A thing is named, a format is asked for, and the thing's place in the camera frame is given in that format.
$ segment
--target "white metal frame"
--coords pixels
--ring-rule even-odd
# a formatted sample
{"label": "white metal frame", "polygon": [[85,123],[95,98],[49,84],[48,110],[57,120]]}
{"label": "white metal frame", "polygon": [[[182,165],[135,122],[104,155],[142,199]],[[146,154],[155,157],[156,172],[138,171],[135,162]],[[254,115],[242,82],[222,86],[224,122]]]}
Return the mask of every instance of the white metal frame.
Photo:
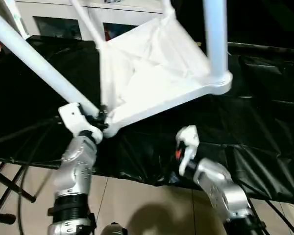
{"label": "white metal frame", "polygon": [[[113,110],[113,115],[107,120],[109,128],[105,130],[106,137],[114,136],[117,131],[131,123],[142,120],[166,109],[172,108],[189,100],[195,99],[205,94],[222,94],[227,92],[231,87],[232,74],[227,70],[227,29],[226,29],[226,2],[225,0],[203,0],[205,12],[205,28],[207,32],[207,49],[208,57],[203,59],[199,52],[190,53],[193,57],[204,66],[208,66],[210,73],[204,77],[204,83],[194,84],[194,87],[188,86],[182,91],[170,94],[162,98],[160,102],[153,100],[151,103],[141,107],[140,104],[132,102],[126,103]],[[78,0],[71,0],[72,5],[77,10],[79,17],[82,19],[90,34],[93,37],[100,51],[100,73],[101,79],[105,77],[107,71],[105,63],[106,58],[103,56],[107,51],[107,43],[104,41],[97,23],[93,24]],[[162,0],[164,5],[164,16],[173,16],[174,9],[170,0]],[[195,43],[189,35],[176,21],[175,30],[180,35],[175,37],[186,42],[188,52],[198,50]],[[86,114],[96,117],[98,108],[95,107],[83,94],[81,94],[71,83],[69,83],[57,70],[55,70],[42,56],[40,56],[21,36],[16,33],[1,17],[0,17],[0,41],[3,42],[15,55],[17,55],[25,64],[35,71],[45,82],[47,82],[56,92],[64,97],[68,102],[78,102],[82,105]],[[196,67],[196,61],[191,63],[191,67]],[[104,84],[103,91],[109,90]]]}

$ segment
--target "white bag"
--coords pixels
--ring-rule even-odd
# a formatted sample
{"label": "white bag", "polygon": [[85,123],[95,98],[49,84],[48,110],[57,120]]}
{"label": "white bag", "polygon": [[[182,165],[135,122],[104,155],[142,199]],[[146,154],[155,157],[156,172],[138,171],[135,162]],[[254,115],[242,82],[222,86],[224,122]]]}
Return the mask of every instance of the white bag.
{"label": "white bag", "polygon": [[[219,50],[217,53],[210,50],[209,54],[216,53],[215,64],[219,71],[215,74],[205,54],[177,21],[170,0],[163,0],[160,17],[108,42],[103,41],[100,30],[85,12],[79,10],[78,0],[71,1],[100,52],[101,102],[108,108],[106,137],[115,135],[124,126],[197,97],[222,94],[230,89],[232,76],[226,70],[224,0],[205,2],[206,9],[213,7],[214,13],[206,17],[206,24],[211,22],[211,35],[218,37],[213,36]],[[223,71],[220,72],[219,67],[224,67]]]}

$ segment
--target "black cable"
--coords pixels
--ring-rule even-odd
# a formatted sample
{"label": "black cable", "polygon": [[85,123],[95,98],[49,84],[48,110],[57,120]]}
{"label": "black cable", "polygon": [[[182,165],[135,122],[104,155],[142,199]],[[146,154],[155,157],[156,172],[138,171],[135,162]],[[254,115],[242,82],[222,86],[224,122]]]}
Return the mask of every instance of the black cable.
{"label": "black cable", "polygon": [[271,208],[280,216],[280,218],[288,225],[288,227],[292,230],[294,233],[294,226],[289,222],[289,220],[277,209],[277,207],[274,206],[274,204],[271,203],[271,201],[266,200],[267,204],[271,206]]}
{"label": "black cable", "polygon": [[[261,219],[259,218],[259,215],[254,207],[254,204],[252,203],[251,199],[249,197],[247,197],[248,203],[250,205],[251,210],[253,211],[254,216],[256,217],[257,221],[259,224],[262,224]],[[270,235],[270,233],[267,231],[266,227],[264,226],[262,228],[262,231],[264,232],[265,235]]]}
{"label": "black cable", "polygon": [[[243,181],[238,180],[242,185],[244,185],[246,188],[249,188],[254,193],[261,196],[259,192],[257,192],[255,189],[250,187],[248,184],[244,183]],[[291,231],[294,233],[294,226],[289,222],[289,220],[272,204],[269,200],[265,200],[269,206],[278,214],[278,216],[287,224],[287,226],[291,229]]]}
{"label": "black cable", "polygon": [[43,139],[45,138],[45,136],[49,132],[49,130],[53,127],[53,125],[54,125],[54,123],[38,139],[38,142],[37,142],[35,148],[33,149],[33,151],[31,152],[31,154],[30,154],[30,156],[28,158],[28,161],[26,163],[26,166],[24,168],[24,172],[23,172],[20,187],[19,187],[18,208],[17,208],[17,219],[18,219],[18,228],[19,228],[19,231],[20,231],[20,235],[24,235],[24,230],[23,230],[23,225],[22,225],[22,210],[21,210],[21,208],[22,208],[22,189],[23,189],[25,177],[26,177],[26,174],[27,174],[27,170],[29,168],[29,164],[32,162],[32,160],[33,160],[33,158],[35,156],[35,153],[36,153],[38,147],[42,143]]}
{"label": "black cable", "polygon": [[[249,203],[249,205],[250,205],[251,211],[253,212],[254,216],[256,217],[257,222],[258,222],[259,224],[262,224],[263,222],[262,222],[261,219],[259,218],[259,215],[258,215],[258,213],[257,213],[257,211],[256,211],[256,209],[255,209],[255,207],[254,207],[253,202],[252,202],[251,199],[247,196],[246,190],[242,187],[242,185],[241,185],[241,181],[240,181],[240,180],[236,180],[236,181],[237,181],[236,183],[237,183],[237,184],[242,188],[242,190],[244,191],[244,193],[245,193],[245,195],[246,195],[246,198],[247,198],[247,201],[248,201],[248,203]],[[267,229],[266,229],[265,226],[262,228],[262,231],[264,232],[265,235],[270,235],[270,233],[267,231]]]}

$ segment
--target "white tube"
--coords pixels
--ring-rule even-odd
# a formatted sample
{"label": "white tube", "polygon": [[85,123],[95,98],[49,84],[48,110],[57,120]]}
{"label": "white tube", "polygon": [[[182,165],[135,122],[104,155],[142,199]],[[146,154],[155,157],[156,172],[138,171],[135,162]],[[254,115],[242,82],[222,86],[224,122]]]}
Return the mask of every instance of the white tube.
{"label": "white tube", "polygon": [[203,6],[211,75],[220,83],[228,70],[226,0],[203,0]]}
{"label": "white tube", "polygon": [[103,45],[103,43],[105,43],[103,35],[100,34],[101,30],[99,28],[96,28],[96,25],[94,25],[91,22],[88,14],[86,14],[84,8],[79,4],[78,0],[71,0],[71,3],[73,5],[73,7],[75,8],[75,10],[77,11],[79,17],[83,20],[88,31],[92,35],[94,42],[96,43],[97,48],[100,48]]}
{"label": "white tube", "polygon": [[32,48],[1,16],[0,41],[66,101],[80,103],[86,114],[97,117],[96,106]]}

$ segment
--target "cabinet door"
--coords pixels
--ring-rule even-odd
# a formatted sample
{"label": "cabinet door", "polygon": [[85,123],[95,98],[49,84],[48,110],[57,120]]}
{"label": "cabinet door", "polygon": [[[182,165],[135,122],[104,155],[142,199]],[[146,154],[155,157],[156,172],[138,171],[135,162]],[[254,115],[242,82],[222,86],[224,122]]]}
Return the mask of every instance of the cabinet door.
{"label": "cabinet door", "polygon": [[30,35],[92,39],[72,6],[17,2],[17,7]]}
{"label": "cabinet door", "polygon": [[141,25],[159,16],[159,13],[142,12],[142,11],[127,11],[106,8],[89,8],[89,14],[92,17],[96,15],[103,23],[110,24],[126,24],[126,25]]}

